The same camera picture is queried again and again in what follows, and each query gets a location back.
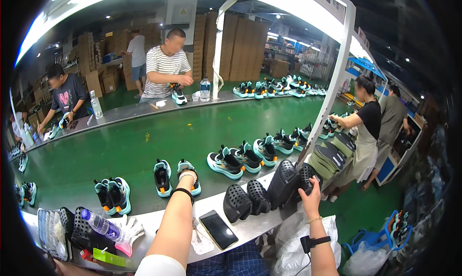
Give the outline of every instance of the water bottle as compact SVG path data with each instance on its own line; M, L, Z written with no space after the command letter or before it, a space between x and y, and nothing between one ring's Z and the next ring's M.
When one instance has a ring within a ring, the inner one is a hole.
M117 241L122 237L122 231L120 228L100 215L90 212L87 209L83 209L82 212L80 212L80 216L88 221L88 224L93 230L95 230L95 232L104 235L113 241Z
M95 95L95 91L90 91L90 97L93 113L95 114L96 119L99 119L103 116L103 111L101 110L101 105L99 104L99 99Z
M200 101L210 100L210 81L207 76L200 81Z

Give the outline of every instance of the shorts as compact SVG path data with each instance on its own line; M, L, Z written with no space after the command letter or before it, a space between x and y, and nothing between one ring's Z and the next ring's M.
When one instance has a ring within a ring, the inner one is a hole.
M377 149L377 162L374 168L380 171L391 152L391 146L383 140L377 140Z
M140 77L146 77L146 64L132 67L132 81L139 81Z

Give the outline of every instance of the gray t-shirt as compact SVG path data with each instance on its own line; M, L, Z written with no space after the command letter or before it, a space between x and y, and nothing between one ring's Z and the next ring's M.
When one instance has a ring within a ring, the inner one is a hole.
M380 104L380 110L382 113L382 126L378 138L393 146L403 119L407 118L406 106L398 96L390 95Z
M86 92L80 79L76 74L68 74L66 81L59 87L53 90L53 100L51 109L57 110L61 108L62 113L71 111L78 100L85 100ZM74 115L74 119L86 116L88 113L84 106L81 106Z

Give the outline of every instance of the black phone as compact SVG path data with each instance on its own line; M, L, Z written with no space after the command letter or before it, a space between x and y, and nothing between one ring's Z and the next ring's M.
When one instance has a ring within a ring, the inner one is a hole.
M215 210L200 216L199 221L221 250L239 241Z

